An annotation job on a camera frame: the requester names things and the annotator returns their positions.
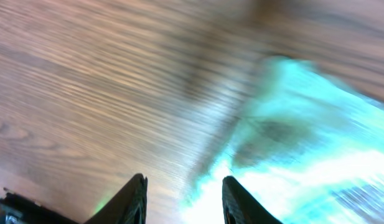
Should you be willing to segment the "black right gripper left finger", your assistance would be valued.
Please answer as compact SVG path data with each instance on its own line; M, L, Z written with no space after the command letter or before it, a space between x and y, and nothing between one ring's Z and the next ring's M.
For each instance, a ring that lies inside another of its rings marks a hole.
M134 175L121 190L85 224L145 224L148 178Z

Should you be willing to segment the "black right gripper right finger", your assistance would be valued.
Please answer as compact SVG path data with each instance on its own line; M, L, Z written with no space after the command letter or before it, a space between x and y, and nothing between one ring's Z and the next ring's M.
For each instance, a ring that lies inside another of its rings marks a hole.
M281 224L233 176L222 181L225 224Z

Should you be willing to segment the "teal tissue pack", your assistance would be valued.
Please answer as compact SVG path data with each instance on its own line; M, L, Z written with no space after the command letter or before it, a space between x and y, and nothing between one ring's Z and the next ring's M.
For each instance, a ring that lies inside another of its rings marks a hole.
M384 223L384 104L312 62L270 57L190 183L184 223L222 223L233 176L282 223Z

